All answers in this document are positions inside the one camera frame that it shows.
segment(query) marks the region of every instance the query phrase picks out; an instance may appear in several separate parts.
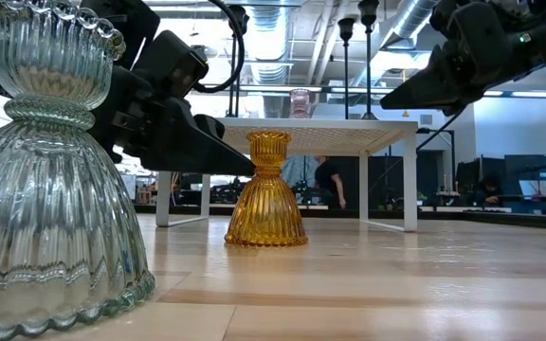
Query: table top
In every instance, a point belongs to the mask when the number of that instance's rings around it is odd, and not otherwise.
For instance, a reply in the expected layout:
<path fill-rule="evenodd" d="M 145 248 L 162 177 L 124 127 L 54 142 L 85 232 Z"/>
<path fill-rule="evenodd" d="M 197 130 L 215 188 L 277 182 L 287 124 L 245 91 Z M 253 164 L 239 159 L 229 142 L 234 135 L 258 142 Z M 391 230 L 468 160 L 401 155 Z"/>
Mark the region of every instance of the table top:
<path fill-rule="evenodd" d="M 226 127 L 223 140 L 249 153 L 248 133 L 280 131 L 292 137 L 288 154 L 357 156 L 376 153 L 416 132 L 414 121 L 332 120 L 299 118 L 218 118 Z"/>

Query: clear glass vase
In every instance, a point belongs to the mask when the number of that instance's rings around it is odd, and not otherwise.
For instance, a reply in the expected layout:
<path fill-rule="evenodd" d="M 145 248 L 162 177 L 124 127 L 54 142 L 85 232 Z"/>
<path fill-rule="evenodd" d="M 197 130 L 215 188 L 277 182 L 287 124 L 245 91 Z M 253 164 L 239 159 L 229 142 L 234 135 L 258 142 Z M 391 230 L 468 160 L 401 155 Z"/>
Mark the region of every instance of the clear glass vase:
<path fill-rule="evenodd" d="M 66 330 L 154 289 L 115 165 L 85 131 L 121 34 L 68 0 L 0 0 L 0 340 Z"/>
<path fill-rule="evenodd" d="M 292 189 L 282 179 L 290 135 L 264 131 L 248 134 L 256 175 L 233 211 L 225 241 L 249 246 L 296 246 L 307 243 Z"/>

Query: white table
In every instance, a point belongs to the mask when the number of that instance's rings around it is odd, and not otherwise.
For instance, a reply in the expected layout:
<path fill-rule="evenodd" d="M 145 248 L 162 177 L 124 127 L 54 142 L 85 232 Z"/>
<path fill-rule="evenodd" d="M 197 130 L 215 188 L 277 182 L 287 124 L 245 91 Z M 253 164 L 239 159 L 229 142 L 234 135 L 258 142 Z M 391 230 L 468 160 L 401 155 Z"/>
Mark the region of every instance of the white table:
<path fill-rule="evenodd" d="M 328 120 L 294 118 L 219 118 L 225 125 L 224 140 L 240 153 L 249 154 L 246 135 L 254 131 L 275 130 L 289 133 L 288 154 L 358 156 L 359 220 L 363 223 L 412 232 L 417 226 L 416 122 Z M 368 157 L 398 140 L 404 140 L 404 224 L 397 226 L 371 221 L 368 217 Z M 169 221 L 171 173 L 159 173 L 156 223 L 159 227 L 204 220 L 209 217 L 209 175 L 203 176 L 201 215 Z"/>

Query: wall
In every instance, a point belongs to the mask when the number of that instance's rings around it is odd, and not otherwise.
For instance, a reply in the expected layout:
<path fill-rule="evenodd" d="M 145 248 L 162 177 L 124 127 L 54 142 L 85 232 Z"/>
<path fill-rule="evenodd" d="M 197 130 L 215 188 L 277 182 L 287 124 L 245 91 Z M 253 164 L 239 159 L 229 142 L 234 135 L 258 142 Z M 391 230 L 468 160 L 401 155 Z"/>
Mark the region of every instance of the wall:
<path fill-rule="evenodd" d="M 546 154 L 546 99 L 481 99 L 474 118 L 477 155 Z"/>
<path fill-rule="evenodd" d="M 450 120 L 451 117 L 445 117 L 445 121 Z M 455 143 L 455 157 L 456 169 L 460 162 L 473 161 L 477 157 L 476 153 L 476 136 L 475 136 L 475 109 L 473 105 L 467 106 L 464 111 L 452 122 L 448 127 L 449 130 L 454 131 L 454 143 Z M 451 151 L 445 150 L 443 159 L 440 160 L 443 164 L 444 174 L 452 173 L 452 157 Z M 440 183 L 444 180 L 443 175 L 440 174 Z"/>

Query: computer monitor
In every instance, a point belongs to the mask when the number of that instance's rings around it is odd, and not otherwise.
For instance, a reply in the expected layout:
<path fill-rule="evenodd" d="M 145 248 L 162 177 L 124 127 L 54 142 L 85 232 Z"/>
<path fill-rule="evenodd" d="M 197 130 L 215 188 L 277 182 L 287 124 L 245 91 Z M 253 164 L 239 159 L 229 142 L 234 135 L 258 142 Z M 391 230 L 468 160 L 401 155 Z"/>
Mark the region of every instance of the computer monitor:
<path fill-rule="evenodd" d="M 202 175 L 197 173 L 182 173 L 180 178 L 180 187 L 182 189 L 191 189 L 193 184 L 201 184 L 203 181 Z"/>
<path fill-rule="evenodd" d="M 493 157 L 483 157 L 482 161 L 482 173 L 480 180 L 497 178 L 499 181 L 503 182 L 506 177 L 506 165 L 505 159 L 493 158 Z"/>
<path fill-rule="evenodd" d="M 461 162 L 456 169 L 458 190 L 473 190 L 480 182 L 480 160 Z"/>
<path fill-rule="evenodd" d="M 546 181 L 546 155 L 506 155 L 506 175 L 512 180 Z"/>

